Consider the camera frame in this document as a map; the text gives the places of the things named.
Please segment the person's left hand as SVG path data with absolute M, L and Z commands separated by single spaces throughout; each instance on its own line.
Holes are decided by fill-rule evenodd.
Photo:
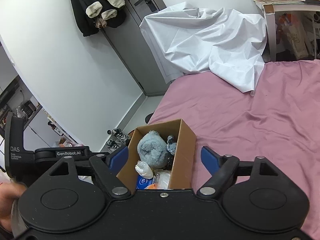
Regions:
M 20 183 L 1 183 L 1 228 L 12 233 L 11 210 L 15 200 L 19 199 L 27 188 Z

